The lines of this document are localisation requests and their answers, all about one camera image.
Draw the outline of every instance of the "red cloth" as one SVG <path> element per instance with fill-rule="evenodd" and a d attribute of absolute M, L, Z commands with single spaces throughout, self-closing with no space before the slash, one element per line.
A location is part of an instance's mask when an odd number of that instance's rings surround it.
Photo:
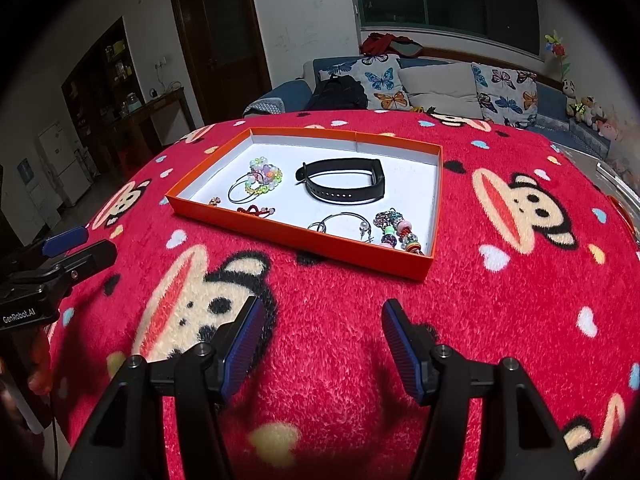
<path fill-rule="evenodd" d="M 408 56 L 402 52 L 394 49 L 391 46 L 392 41 L 396 43 L 414 44 L 420 47 L 415 54 Z M 420 43 L 416 43 L 414 40 L 406 36 L 394 36 L 393 34 L 380 34 L 378 32 L 372 32 L 369 37 L 364 40 L 360 46 L 360 53 L 366 56 L 380 56 L 381 54 L 398 54 L 401 57 L 418 57 L 422 53 L 422 46 Z"/>
<path fill-rule="evenodd" d="M 444 147 L 436 258 L 423 283 L 309 258 L 173 215 L 164 203 L 178 179 L 244 128 L 312 124 Z M 238 479 L 406 477 L 428 409 L 402 389 L 380 321 L 387 298 L 469 359 L 519 359 L 570 447 L 582 441 L 584 432 L 569 431 L 576 425 L 592 434 L 576 453 L 604 446 L 637 387 L 635 244 L 606 197 L 537 134 L 408 112 L 249 118 L 180 140 L 119 196 L 89 225 L 89 243 L 117 245 L 116 264 L 74 288 L 52 332 L 52 394 L 71 443 L 124 355 L 188 348 L 233 319 L 248 294 L 265 299 L 274 323 L 220 415 Z M 537 216 L 541 208 L 549 214 Z M 546 226 L 534 231 L 535 218 Z M 172 478 L 181 478 L 170 410 L 165 421 Z M 475 471 L 479 422 L 474 402 L 463 479 Z"/>

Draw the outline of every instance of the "black backpack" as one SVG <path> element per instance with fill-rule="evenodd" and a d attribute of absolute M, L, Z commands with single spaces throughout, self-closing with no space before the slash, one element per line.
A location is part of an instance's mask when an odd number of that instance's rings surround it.
<path fill-rule="evenodd" d="M 366 110 L 368 102 L 360 81 L 350 75 L 332 75 L 316 85 L 305 110 Z"/>

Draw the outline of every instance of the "bolt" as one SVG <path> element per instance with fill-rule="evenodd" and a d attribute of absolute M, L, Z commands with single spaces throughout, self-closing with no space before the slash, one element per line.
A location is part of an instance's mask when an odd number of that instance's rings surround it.
<path fill-rule="evenodd" d="M 434 349 L 438 357 L 447 358 L 451 355 L 451 348 L 447 345 L 437 345 Z"/>
<path fill-rule="evenodd" d="M 196 355 L 204 357 L 211 352 L 211 345 L 209 343 L 198 343 L 195 349 Z"/>
<path fill-rule="evenodd" d="M 127 359 L 127 366 L 129 368 L 138 368 L 142 364 L 142 355 L 132 355 Z"/>
<path fill-rule="evenodd" d="M 505 368 L 507 368 L 507 370 L 510 370 L 512 372 L 520 368 L 520 363 L 513 357 L 505 357 L 502 360 L 502 364 L 504 365 Z"/>

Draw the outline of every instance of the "blue sofa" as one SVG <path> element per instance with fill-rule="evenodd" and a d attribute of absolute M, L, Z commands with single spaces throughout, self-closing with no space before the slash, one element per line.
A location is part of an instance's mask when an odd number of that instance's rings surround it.
<path fill-rule="evenodd" d="M 324 57 L 309 61 L 304 65 L 304 77 L 294 81 L 287 81 L 274 88 L 266 97 L 282 99 L 286 112 L 303 110 L 309 101 L 316 84 L 320 81 L 319 71 L 329 67 L 358 59 L 358 57 Z M 441 59 L 399 59 L 400 67 L 425 66 L 434 64 L 447 64 Z M 538 85 L 538 118 L 536 124 L 528 126 L 527 130 L 545 136 L 551 142 L 562 144 L 580 152 L 585 152 L 604 160 L 609 152 L 610 142 L 604 137 L 598 136 L 582 123 L 575 123 L 567 117 L 565 95 L 551 86 L 542 83 Z"/>

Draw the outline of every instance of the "wooden desk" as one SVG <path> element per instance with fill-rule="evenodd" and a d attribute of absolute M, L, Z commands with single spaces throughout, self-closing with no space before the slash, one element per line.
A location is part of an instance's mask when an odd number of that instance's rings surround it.
<path fill-rule="evenodd" d="M 122 134 L 124 132 L 131 132 L 133 140 L 137 147 L 137 154 L 143 162 L 148 162 L 153 157 L 153 153 L 146 143 L 145 136 L 140 129 L 140 123 L 147 120 L 158 110 L 166 108 L 171 104 L 178 101 L 180 103 L 180 109 L 184 114 L 184 118 L 187 121 L 190 131 L 196 129 L 196 125 L 193 122 L 189 105 L 184 97 L 184 88 L 180 87 L 177 90 L 173 90 L 159 98 L 154 99 L 151 102 L 146 103 L 137 110 L 134 110 L 128 116 L 115 121 L 101 131 L 93 140 L 98 144 L 100 151 L 107 162 L 107 165 L 111 170 L 114 168 L 111 155 L 107 148 L 106 143 L 109 142 L 114 136 Z"/>

